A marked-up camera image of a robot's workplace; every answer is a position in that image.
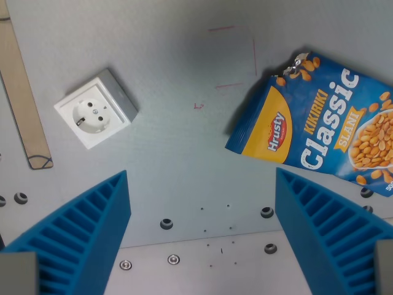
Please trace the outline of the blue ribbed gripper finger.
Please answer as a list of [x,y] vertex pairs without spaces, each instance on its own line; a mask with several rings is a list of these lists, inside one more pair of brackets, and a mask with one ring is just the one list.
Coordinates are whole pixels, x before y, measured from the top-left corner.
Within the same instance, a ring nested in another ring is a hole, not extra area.
[[64,204],[2,252],[36,254],[40,294],[104,294],[130,217],[123,170]]
[[312,294],[376,294],[375,244],[392,238],[392,225],[282,168],[274,211]]

